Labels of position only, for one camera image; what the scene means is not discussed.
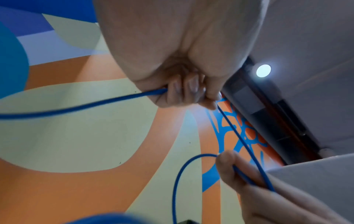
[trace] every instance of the blue cord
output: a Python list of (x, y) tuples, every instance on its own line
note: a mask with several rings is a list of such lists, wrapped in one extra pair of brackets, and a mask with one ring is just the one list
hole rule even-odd
[[(137, 94), (131, 94), (127, 96), (120, 96), (120, 97), (115, 97), (115, 98), (110, 98), (106, 100), (100, 100), (88, 104), (83, 104), (75, 107), (69, 107), (69, 108), (64, 108), (64, 109), (58, 109), (58, 110), (49, 110), (49, 111), (41, 111), (41, 112), (32, 112), (32, 113), (18, 113), (18, 114), (0, 114), (0, 120), (20, 120), (20, 119), (33, 119), (33, 118), (43, 118), (43, 117), (51, 117), (51, 116), (56, 116), (56, 115), (61, 115), (61, 114), (67, 114), (67, 113), (72, 113), (72, 112), (77, 112), (80, 110), (86, 110), (92, 107), (98, 107), (101, 105), (105, 104), (110, 104), (114, 102), (119, 102), (123, 100), (129, 100), (129, 99), (134, 99), (138, 97), (143, 97), (143, 96), (152, 96), (152, 95), (160, 95), (167, 92), (167, 89), (158, 89), (158, 90), (153, 90), (153, 91), (148, 91), (144, 93), (137, 93)], [(236, 128), (234, 125), (230, 122), (228, 117), (225, 115), (225, 113), (221, 110), (221, 108), (218, 106), (218, 109), (220, 113), (223, 115), (223, 117), (226, 119), (226, 121), (229, 123), (230, 127), (232, 130), (235, 132), (243, 146), (246, 148), (248, 153), (250, 154), (251, 158), (255, 162), (259, 172), (261, 173), (264, 182), (267, 186), (267, 188), (270, 191), (275, 192), (272, 183), (270, 182), (266, 172), (263, 170), (262, 166), (259, 164), (258, 160), (256, 159), (255, 155), (251, 151), (251, 149), (248, 147), (246, 142), (243, 140), (243, 138), (240, 136), (240, 134), (237, 132)], [(197, 155), (191, 159), (189, 159), (180, 169), (177, 178), (174, 183), (173, 187), (173, 193), (172, 193), (172, 218), (173, 218), (173, 224), (177, 224), (177, 217), (176, 217), (176, 194), (177, 194), (177, 186), (178, 182), (181, 178), (181, 175), (185, 168), (194, 160), (201, 158), (201, 157), (217, 157), (215, 154), (200, 154)], [(251, 185), (256, 185), (248, 176), (246, 176), (242, 171), (240, 171), (235, 165), (233, 166), (233, 169), (235, 173), (237, 173), (244, 181), (246, 181), (248, 184)], [(97, 216), (91, 216), (87, 218), (83, 218), (77, 221), (70, 222), (68, 224), (146, 224), (146, 222), (143, 222), (137, 218), (134, 218), (130, 215), (127, 215), (125, 213), (110, 213), (110, 214), (102, 214), (102, 215), (97, 215)]]

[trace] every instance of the hand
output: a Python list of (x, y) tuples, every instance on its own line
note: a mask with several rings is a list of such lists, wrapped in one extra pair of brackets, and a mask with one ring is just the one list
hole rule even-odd
[[(246, 184), (233, 164), (261, 187)], [(216, 167), (221, 179), (240, 194), (245, 224), (350, 224), (316, 198), (270, 175), (277, 193), (265, 189), (257, 168), (234, 151), (220, 154)]]
[(94, 5), (111, 54), (127, 77), (142, 91), (168, 87), (164, 95), (150, 97), (154, 103), (216, 109), (223, 85), (251, 51), (268, 0), (94, 0)]

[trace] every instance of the gray ceiling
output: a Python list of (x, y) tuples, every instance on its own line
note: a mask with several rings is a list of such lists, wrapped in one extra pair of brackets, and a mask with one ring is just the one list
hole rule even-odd
[(273, 2), (251, 55), (323, 146), (354, 152), (354, 0)]

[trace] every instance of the blue cable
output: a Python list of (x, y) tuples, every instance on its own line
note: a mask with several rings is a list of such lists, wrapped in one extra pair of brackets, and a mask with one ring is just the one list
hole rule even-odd
[[(72, 112), (77, 112), (80, 110), (86, 110), (89, 108), (93, 107), (98, 107), (101, 105), (105, 104), (110, 104), (114, 102), (119, 102), (123, 100), (129, 100), (129, 99), (134, 99), (138, 97), (143, 97), (143, 96), (152, 96), (152, 95), (160, 95), (167, 92), (167, 89), (158, 89), (158, 90), (153, 90), (153, 91), (148, 91), (148, 92), (143, 92), (143, 93), (137, 93), (137, 94), (131, 94), (127, 96), (120, 96), (120, 97), (115, 97), (115, 98), (110, 98), (106, 100), (100, 100), (92, 103), (87, 103), (75, 107), (69, 107), (69, 108), (64, 108), (64, 109), (58, 109), (58, 110), (49, 110), (49, 111), (41, 111), (41, 112), (32, 112), (32, 113), (16, 113), (16, 114), (0, 114), (0, 120), (20, 120), (20, 119), (33, 119), (33, 118), (43, 118), (43, 117), (51, 117), (51, 116), (56, 116), (56, 115), (61, 115), (61, 114), (67, 114), (67, 113), (72, 113)], [(262, 166), (259, 164), (256, 156), (253, 154), (251, 149), (248, 147), (246, 142), (243, 140), (243, 138), (240, 136), (240, 134), (237, 132), (236, 128), (234, 125), (230, 122), (228, 117), (225, 115), (225, 113), (221, 110), (221, 108), (218, 106), (218, 109), (220, 113), (223, 115), (223, 117), (226, 119), (226, 121), (229, 123), (230, 127), (232, 130), (235, 132), (243, 146), (246, 148), (248, 153), (250, 154), (251, 158), (255, 162), (259, 172), (261, 173), (261, 176), (264, 179), (264, 182), (268, 188), (268, 190), (275, 192), (272, 183), (270, 182), (266, 172), (263, 170)], [(217, 157), (215, 154), (200, 154), (197, 155), (191, 159), (189, 159), (180, 169), (177, 178), (174, 183), (173, 187), (173, 193), (172, 193), (172, 218), (173, 218), (173, 224), (177, 224), (177, 216), (176, 216), (176, 194), (177, 194), (177, 186), (178, 182), (181, 178), (181, 175), (185, 168), (194, 160), (201, 158), (201, 157)], [(233, 166), (233, 169), (235, 173), (237, 173), (244, 181), (246, 181), (248, 184), (251, 185), (256, 185), (248, 176), (246, 176), (241, 170), (239, 170), (235, 165)], [(125, 213), (109, 213), (109, 214), (102, 214), (102, 215), (97, 215), (97, 216), (91, 216), (87, 218), (83, 218), (77, 221), (70, 222), (68, 224), (147, 224), (146, 222), (143, 222), (137, 218), (134, 218), (128, 214)]]

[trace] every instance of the mural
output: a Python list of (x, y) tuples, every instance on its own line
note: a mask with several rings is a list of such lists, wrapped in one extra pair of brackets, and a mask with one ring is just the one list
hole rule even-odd
[[(0, 7), (0, 113), (139, 92), (109, 54), (92, 6), (81, 7), (89, 1), (70, 1), (71, 8), (68, 2), (0, 1), (7, 6)], [(282, 165), (227, 99), (218, 104), (265, 169)], [(146, 97), (58, 117), (0, 121), (1, 223), (66, 223), (125, 211), (171, 223), (179, 169), (195, 155), (224, 150), (253, 162), (219, 111), (161, 109)], [(195, 161), (183, 173), (177, 218), (243, 222), (237, 194), (220, 181), (214, 158)]]

